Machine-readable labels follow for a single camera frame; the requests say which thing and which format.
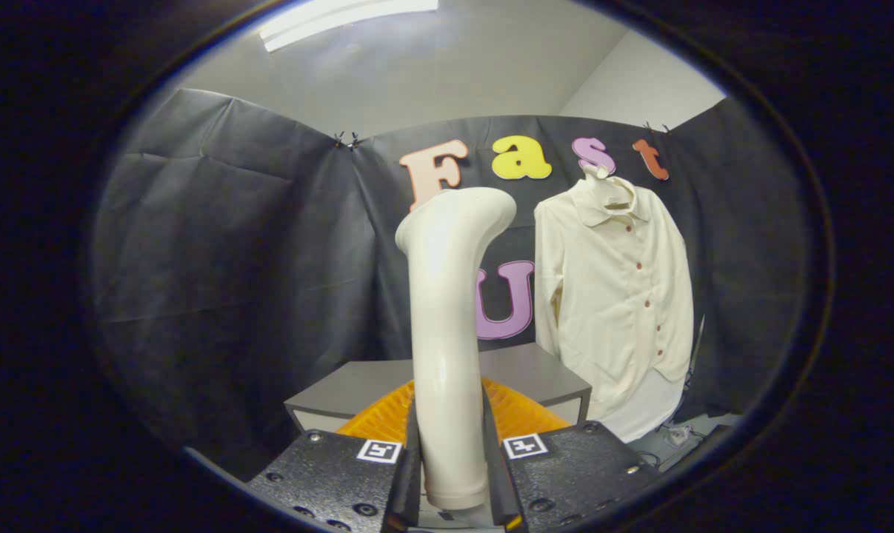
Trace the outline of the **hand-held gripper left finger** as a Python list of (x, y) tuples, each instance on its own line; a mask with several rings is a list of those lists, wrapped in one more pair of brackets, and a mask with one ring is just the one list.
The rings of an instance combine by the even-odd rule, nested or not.
[(418, 523), (421, 499), (413, 382), (337, 432), (305, 432), (247, 491), (319, 532), (406, 532)]

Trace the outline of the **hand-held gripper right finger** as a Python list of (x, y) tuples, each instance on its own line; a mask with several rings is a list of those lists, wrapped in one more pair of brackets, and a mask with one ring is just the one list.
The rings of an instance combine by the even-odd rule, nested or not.
[(507, 532), (602, 532), (660, 471), (596, 421), (483, 380), (491, 516)]

